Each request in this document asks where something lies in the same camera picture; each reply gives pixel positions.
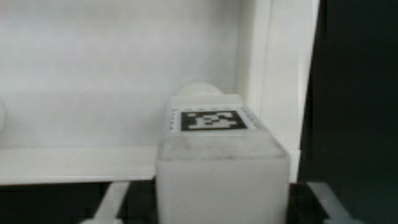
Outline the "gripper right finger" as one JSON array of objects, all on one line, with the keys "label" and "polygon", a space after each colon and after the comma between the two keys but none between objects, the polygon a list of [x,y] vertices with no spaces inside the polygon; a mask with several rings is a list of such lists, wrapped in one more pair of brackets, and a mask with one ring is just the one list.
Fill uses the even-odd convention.
[{"label": "gripper right finger", "polygon": [[324,224],[366,224],[352,217],[331,186],[324,182],[309,182],[308,186],[327,213]]}]

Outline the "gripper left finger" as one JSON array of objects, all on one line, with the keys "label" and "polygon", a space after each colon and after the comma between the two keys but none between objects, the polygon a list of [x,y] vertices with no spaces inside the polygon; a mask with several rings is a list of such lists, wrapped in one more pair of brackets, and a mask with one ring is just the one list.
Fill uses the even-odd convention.
[{"label": "gripper left finger", "polygon": [[128,187],[130,183],[126,181],[119,181],[110,184],[94,217],[86,219],[80,224],[123,224],[118,214],[125,202]]}]

